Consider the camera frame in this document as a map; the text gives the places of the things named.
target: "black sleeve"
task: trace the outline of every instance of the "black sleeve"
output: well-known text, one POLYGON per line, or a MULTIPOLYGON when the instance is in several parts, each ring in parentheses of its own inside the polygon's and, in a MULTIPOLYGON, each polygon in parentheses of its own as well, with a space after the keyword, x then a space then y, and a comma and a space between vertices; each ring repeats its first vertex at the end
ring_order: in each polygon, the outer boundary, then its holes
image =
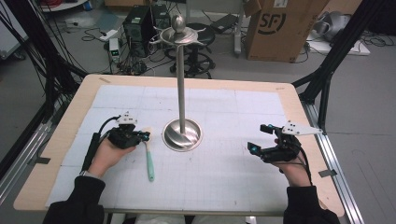
POLYGON ((289 187, 288 207, 284 213, 284 224, 339 224, 337 215, 320 207, 317 188, 289 187))
POLYGON ((105 182, 88 176, 78 176, 67 201, 52 203, 43 224, 102 224, 105 212, 98 205, 105 182))

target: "floor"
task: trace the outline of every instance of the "floor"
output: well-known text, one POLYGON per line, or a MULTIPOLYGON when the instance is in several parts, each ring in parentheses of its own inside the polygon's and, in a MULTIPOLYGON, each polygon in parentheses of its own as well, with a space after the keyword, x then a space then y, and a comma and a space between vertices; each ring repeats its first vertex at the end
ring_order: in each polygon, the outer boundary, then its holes
MULTIPOLYGON (((76 13, 76 10, 63 13, 59 13, 57 18, 61 20, 64 15, 76 13)), ((90 13, 100 19, 102 13, 107 11, 96 9, 90 13)), ((114 28, 120 26, 125 16, 122 12, 117 15, 119 18, 113 23, 114 28)), ((208 15, 212 20, 218 16, 208 15)), ((198 21, 209 23, 200 11, 193 16, 198 21)), ((68 50, 90 73, 108 72, 103 43, 83 41, 81 38, 84 35, 83 29, 63 33, 68 50)), ((325 58, 311 49, 303 63, 248 61, 244 51, 239 57, 233 55, 233 38, 230 35, 217 35, 210 48, 210 56, 216 63, 216 68, 211 72, 214 79, 291 83, 315 71, 325 58)), ((332 78, 327 132, 364 222, 390 224, 396 219, 396 153, 393 142, 396 119, 392 119, 396 114, 396 48, 374 45, 367 48, 371 51, 369 56, 346 56, 332 78)), ((306 57, 302 54, 297 61, 304 61, 306 57)), ((159 51, 151 60, 161 58, 159 51)), ((169 71, 171 64, 166 63, 167 59, 158 63, 145 62, 152 69, 143 76, 174 76, 169 71)), ((0 95, 0 159, 3 159, 44 102, 44 92, 29 59, 0 61, 0 95)), ((42 222, 45 213, 16 211, 12 207, 31 169, 31 166, 26 168, 1 204, 0 224, 42 222)), ((346 217, 340 220, 348 223, 346 217)), ((281 218, 259 217, 258 223, 282 222, 281 218)))

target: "person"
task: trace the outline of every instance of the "person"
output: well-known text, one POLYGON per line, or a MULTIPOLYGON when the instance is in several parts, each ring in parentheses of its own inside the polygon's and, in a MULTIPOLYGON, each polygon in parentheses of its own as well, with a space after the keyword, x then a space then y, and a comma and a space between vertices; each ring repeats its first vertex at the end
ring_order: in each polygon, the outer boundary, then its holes
MULTIPOLYGON (((99 199, 105 188, 101 177, 107 169, 132 152, 135 147, 119 149, 108 139, 99 146, 88 172, 76 177, 75 188, 64 202, 53 203, 49 207, 43 224, 102 224, 104 208, 99 199)), ((311 185, 307 171, 301 159, 288 162, 276 162, 288 179, 288 207, 284 212, 285 224, 339 224, 339 219, 330 210, 322 209, 318 202, 317 188, 311 185)))

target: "hand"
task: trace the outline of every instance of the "hand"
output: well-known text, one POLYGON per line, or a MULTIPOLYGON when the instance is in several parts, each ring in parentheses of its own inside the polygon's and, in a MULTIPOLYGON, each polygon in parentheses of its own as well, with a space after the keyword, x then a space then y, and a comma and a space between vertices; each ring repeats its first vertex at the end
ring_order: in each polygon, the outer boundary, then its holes
POLYGON ((108 168, 117 164, 123 156, 132 152, 135 148, 136 147, 128 147, 120 149, 105 138, 97 149, 88 172, 102 177, 108 168))
POLYGON ((289 185, 291 187, 311 186, 308 173, 304 168, 305 160, 303 157, 303 153, 301 151, 297 155, 297 158, 294 160, 278 161, 278 162, 273 162, 272 164, 282 170, 283 174, 288 179, 289 185))

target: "stand base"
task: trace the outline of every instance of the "stand base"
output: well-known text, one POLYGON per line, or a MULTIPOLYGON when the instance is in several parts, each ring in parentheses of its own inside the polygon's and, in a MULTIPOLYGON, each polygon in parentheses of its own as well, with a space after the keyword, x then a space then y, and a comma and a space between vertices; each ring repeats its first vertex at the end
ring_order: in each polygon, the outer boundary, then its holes
POLYGON ((201 143, 202 129, 193 120, 185 120, 185 133, 180 133, 180 121, 174 119, 163 129, 163 141, 174 151, 190 151, 201 143))

